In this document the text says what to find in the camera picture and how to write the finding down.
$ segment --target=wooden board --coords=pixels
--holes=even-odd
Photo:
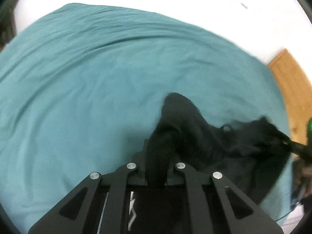
[[[284,97],[291,140],[307,144],[306,126],[312,117],[310,81],[287,49],[281,51],[268,67]]]

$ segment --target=black cloth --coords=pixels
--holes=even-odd
[[[147,145],[146,180],[149,187],[164,187],[170,160],[178,153],[200,172],[221,172],[259,204],[282,172],[290,143],[265,117],[216,128],[189,99],[171,93]]]

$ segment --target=silver screw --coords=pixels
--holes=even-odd
[[[134,168],[136,168],[136,164],[135,163],[129,163],[129,164],[127,164],[127,168],[128,169],[134,169]]]
[[[91,179],[97,179],[97,178],[99,178],[99,173],[91,173],[91,174],[90,174],[90,178],[91,178]]]
[[[222,178],[222,173],[220,173],[220,172],[214,172],[214,173],[213,173],[213,177],[216,178],[216,179],[221,179],[221,178]]]
[[[176,164],[176,167],[177,167],[178,169],[184,169],[184,168],[185,168],[185,164],[184,164],[184,163],[177,163],[177,164]]]

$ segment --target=black cable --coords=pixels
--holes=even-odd
[[[280,219],[283,219],[284,217],[288,216],[292,211],[289,211],[286,215],[282,216],[281,218],[275,220],[275,222],[280,221]]]

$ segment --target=teal fabric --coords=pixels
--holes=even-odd
[[[22,233],[93,171],[142,150],[178,92],[215,126],[266,115],[289,134],[266,66],[199,27],[134,9],[68,4],[0,54],[0,202]],[[291,161],[262,207],[290,208]]]

